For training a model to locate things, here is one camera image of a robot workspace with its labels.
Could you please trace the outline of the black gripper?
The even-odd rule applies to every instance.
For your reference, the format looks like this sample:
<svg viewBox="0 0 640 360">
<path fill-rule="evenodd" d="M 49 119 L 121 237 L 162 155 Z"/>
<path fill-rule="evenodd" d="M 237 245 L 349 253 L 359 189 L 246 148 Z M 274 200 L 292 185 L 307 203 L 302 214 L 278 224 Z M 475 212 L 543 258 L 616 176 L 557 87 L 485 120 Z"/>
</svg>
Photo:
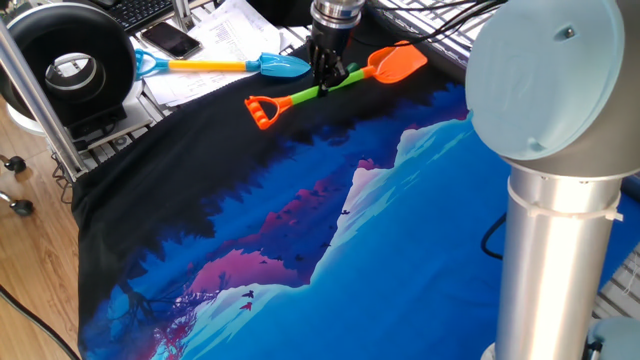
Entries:
<svg viewBox="0 0 640 360">
<path fill-rule="evenodd" d="M 318 85 L 318 97 L 326 96 L 331 88 L 348 78 L 349 71 L 340 56 L 348 45 L 351 33 L 351 28 L 336 29 L 319 22 L 312 23 L 311 38 L 306 45 L 313 84 Z"/>
</svg>

